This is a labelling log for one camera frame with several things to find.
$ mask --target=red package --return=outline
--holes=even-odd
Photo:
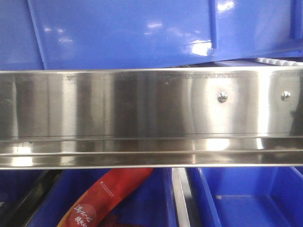
[[[97,180],[68,210],[57,227],[96,227],[151,173],[152,168],[112,169]]]

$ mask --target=screw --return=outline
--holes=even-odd
[[[218,95],[218,101],[219,101],[219,103],[225,103],[227,99],[228,99],[228,95],[225,92],[221,92]]]
[[[284,91],[281,95],[282,101],[287,101],[290,98],[290,92]]]

